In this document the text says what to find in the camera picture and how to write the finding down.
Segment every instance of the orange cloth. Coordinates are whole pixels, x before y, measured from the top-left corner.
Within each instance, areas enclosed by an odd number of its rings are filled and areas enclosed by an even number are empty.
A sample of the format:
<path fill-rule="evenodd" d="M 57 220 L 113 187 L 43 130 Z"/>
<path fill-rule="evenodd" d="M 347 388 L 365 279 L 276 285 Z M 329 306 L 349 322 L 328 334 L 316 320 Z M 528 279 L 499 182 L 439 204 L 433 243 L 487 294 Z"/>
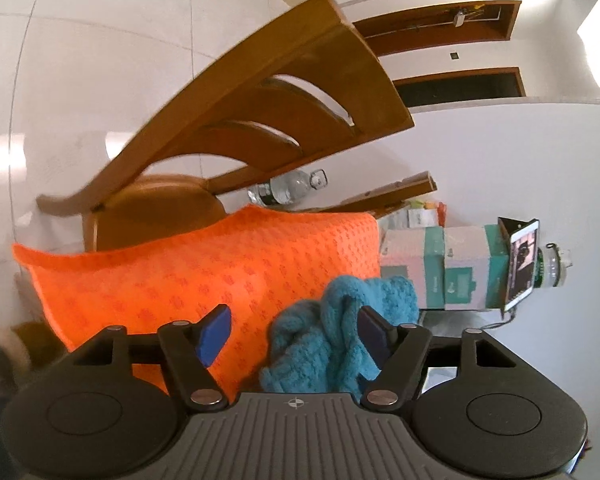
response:
<path fill-rule="evenodd" d="M 379 276 L 378 226 L 368 214 L 282 213 L 248 206 L 208 228 L 132 248 L 57 255 L 14 245 L 45 316 L 69 350 L 112 324 L 151 333 L 196 322 L 218 303 L 232 334 L 209 368 L 231 399 L 267 355 L 267 327 L 337 276 Z M 162 386 L 155 367 L 134 373 Z"/>

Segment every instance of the blue towel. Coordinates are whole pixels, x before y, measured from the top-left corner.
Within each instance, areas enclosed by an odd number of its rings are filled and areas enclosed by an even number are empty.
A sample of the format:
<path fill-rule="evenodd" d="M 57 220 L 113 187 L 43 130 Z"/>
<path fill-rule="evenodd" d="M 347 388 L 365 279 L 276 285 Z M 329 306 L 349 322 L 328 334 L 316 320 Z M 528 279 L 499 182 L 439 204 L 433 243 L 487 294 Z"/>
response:
<path fill-rule="evenodd" d="M 392 325 L 418 320 L 416 293 L 406 278 L 340 276 L 327 286 L 321 301 L 298 301 L 273 320 L 270 366 L 260 371 L 262 389 L 350 392 L 359 399 L 358 374 L 373 380 L 379 373 L 358 337 L 358 310 L 363 305 Z"/>

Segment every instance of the plastic bottle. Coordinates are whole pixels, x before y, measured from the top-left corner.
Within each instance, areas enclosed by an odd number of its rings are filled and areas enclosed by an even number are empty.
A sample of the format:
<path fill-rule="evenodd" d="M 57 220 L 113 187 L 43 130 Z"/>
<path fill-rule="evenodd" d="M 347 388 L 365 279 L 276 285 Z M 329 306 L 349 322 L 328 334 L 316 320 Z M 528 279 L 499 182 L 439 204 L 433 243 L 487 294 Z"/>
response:
<path fill-rule="evenodd" d="M 311 174 L 293 170 L 251 186 L 247 193 L 249 200 L 254 204 L 264 207 L 289 206 L 299 203 L 312 189 L 322 189 L 327 183 L 327 176 L 323 170 Z"/>
<path fill-rule="evenodd" d="M 563 251 L 556 244 L 539 247 L 534 288 L 563 285 L 572 265 L 571 251 Z"/>

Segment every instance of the screw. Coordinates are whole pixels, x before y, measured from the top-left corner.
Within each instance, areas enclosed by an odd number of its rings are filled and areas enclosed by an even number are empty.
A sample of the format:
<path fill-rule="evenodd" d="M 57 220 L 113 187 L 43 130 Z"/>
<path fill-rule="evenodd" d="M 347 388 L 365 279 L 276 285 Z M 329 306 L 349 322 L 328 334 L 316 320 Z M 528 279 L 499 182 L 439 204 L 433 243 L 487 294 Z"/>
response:
<path fill-rule="evenodd" d="M 391 406 L 398 402 L 398 396 L 389 390 L 373 390 L 367 394 L 366 400 L 377 406 Z"/>
<path fill-rule="evenodd" d="M 213 404 L 217 404 L 222 400 L 222 394 L 218 390 L 202 388 L 201 390 L 196 390 L 191 394 L 191 400 L 202 406 L 212 406 Z"/>

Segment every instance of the white and green box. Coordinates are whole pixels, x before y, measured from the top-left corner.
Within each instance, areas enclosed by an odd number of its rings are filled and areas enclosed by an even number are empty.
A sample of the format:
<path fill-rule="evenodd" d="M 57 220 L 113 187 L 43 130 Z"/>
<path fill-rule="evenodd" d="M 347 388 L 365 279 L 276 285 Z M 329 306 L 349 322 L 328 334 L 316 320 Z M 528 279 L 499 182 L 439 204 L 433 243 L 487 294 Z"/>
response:
<path fill-rule="evenodd" d="M 445 307 L 444 260 L 442 227 L 389 230 L 380 247 L 381 276 L 409 278 L 420 309 L 442 310 Z"/>
<path fill-rule="evenodd" d="M 445 229 L 445 310 L 500 308 L 509 251 L 497 225 Z"/>

